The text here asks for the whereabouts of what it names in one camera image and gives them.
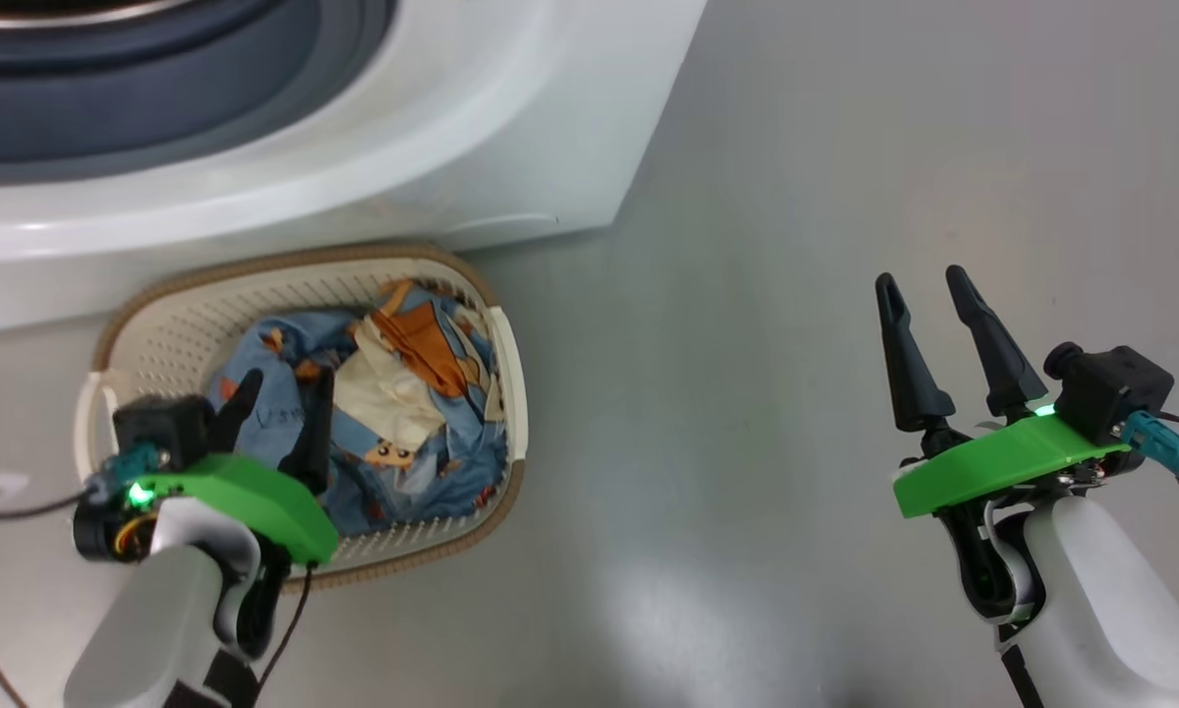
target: green bracket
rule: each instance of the green bracket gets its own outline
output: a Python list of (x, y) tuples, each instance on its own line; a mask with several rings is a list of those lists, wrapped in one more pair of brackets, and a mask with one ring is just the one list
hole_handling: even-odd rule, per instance
[(197, 497), (212, 509), (230, 516), (288, 548), (294, 563), (324, 564), (336, 551), (338, 535), (323, 507), (305, 485), (283, 472), (270, 470), (243, 455), (209, 455), (177, 474), (144, 475), (131, 489), (157, 497)]
[(904, 472), (895, 479), (895, 501), (904, 520), (911, 520), (1111, 452), (1129, 452), (1129, 448), (1096, 446), (1056, 416), (1035, 416), (948, 449)]

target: green led light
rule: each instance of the green led light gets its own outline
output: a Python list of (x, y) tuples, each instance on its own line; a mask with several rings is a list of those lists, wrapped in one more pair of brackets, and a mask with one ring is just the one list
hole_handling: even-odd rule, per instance
[(139, 483), (134, 483), (130, 485), (126, 498), (130, 498), (130, 503), (133, 503), (134, 507), (143, 507), (145, 503), (151, 503), (153, 498), (157, 498), (157, 494), (140, 488)]

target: white washing machine body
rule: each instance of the white washing machine body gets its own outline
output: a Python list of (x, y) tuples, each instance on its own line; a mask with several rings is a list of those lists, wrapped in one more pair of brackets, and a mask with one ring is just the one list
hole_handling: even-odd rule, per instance
[(0, 329), (111, 310), (185, 270), (611, 223), (705, 0), (404, 0), (336, 98), (238, 147), (0, 184)]

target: basket rim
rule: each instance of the basket rim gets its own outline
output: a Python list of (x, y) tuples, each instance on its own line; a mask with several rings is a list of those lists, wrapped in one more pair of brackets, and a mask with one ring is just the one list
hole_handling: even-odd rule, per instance
[[(95, 344), (94, 355), (91, 359), (92, 372), (107, 371), (113, 348), (117, 345), (117, 339), (121, 335), (123, 329), (130, 324), (131, 319), (134, 318), (136, 315), (139, 315), (140, 311), (146, 309), (149, 305), (152, 305), (153, 302), (160, 300), (163, 297), (178, 295), (179, 292), (212, 285), (212, 283), (220, 283), (225, 282), (225, 279), (237, 277), (250, 277), (251, 274), (257, 273), (291, 270), (301, 267), (302, 265), (324, 265), (342, 260), (370, 259), (423, 259), (433, 260), (441, 265), (448, 265), (448, 267), (457, 271), (461, 277), (466, 278), (467, 282), (470, 283), (477, 292), (480, 292), (481, 300), (483, 300), (486, 307), (499, 306), (498, 295), (495, 295), (494, 289), (492, 289), (489, 284), (480, 277), (480, 273), (476, 273), (476, 270), (473, 269), (472, 265), (467, 264), (466, 260), (460, 259), (459, 256), (449, 253), (449, 251), (441, 250), (441, 247), (426, 245), (426, 243), (320, 247), (320, 250), (314, 251), (284, 253), (279, 256), (264, 257), (264, 259), (241, 260), (237, 262), (237, 264), (216, 265), (216, 267), (180, 274), (180, 277), (171, 277), (165, 279), (165, 282), (157, 283), (157, 285), (152, 285), (140, 291), (134, 297), (131, 297), (130, 300), (126, 300), (126, 304), (121, 305), (121, 307), (113, 313), (113, 317), (108, 319), (107, 326), (104, 327), (104, 332), (99, 336), (98, 344)], [(341, 570), (328, 569), (322, 574), (315, 574), (314, 578), (311, 578), (310, 590), (328, 590), (329, 588), (381, 578), (383, 575), (399, 574), (401, 570), (408, 570), (417, 568), (417, 565), (430, 563), (432, 561), (448, 558), (449, 556), (457, 555), (457, 552), (462, 552), (463, 550), (468, 550), (468, 548), (476, 545), (476, 543), (483, 541), (487, 535), (492, 534), (503, 522), (503, 520), (507, 518), (509, 511), (512, 511), (514, 501), (519, 497), (519, 490), (523, 483), (525, 467), (525, 461), (512, 462), (507, 475), (507, 491), (498, 498), (498, 502), (495, 502), (494, 509), (492, 509), (489, 516), (487, 516), (483, 523), (476, 528), (470, 529), (468, 532), (465, 532), (456, 538), (450, 538), (450, 541), (439, 543), (430, 548), (423, 548), (423, 550), (415, 550), (409, 552), (409, 555), (397, 556), (396, 558), (388, 558), (383, 561), (374, 561), (374, 563), (356, 565), (356, 568)], [(286, 582), (283, 584), (283, 593), (284, 595), (288, 595), (288, 593), (301, 593), (301, 584)]]

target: basket handle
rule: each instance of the basket handle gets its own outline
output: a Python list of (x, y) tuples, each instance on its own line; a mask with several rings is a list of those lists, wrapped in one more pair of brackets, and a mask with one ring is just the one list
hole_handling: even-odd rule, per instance
[(507, 436), (514, 461), (527, 457), (527, 386), (523, 384), (523, 364), (519, 358), (519, 343), (502, 309), (489, 309), (498, 332), (498, 362), (502, 369), (502, 397), (507, 403)]
[[(78, 393), (78, 404), (73, 411), (73, 464), (77, 467), (78, 479), (86, 481), (95, 471), (98, 454), (95, 454), (95, 434), (92, 429), (95, 422), (95, 413), (99, 410), (99, 401), (108, 408), (108, 418), (117, 409), (117, 393), (110, 386), (104, 385), (104, 372), (88, 372), (86, 381), (81, 382), (81, 391)], [(108, 424), (108, 435), (112, 436), (112, 449), (117, 450), (117, 431)]]

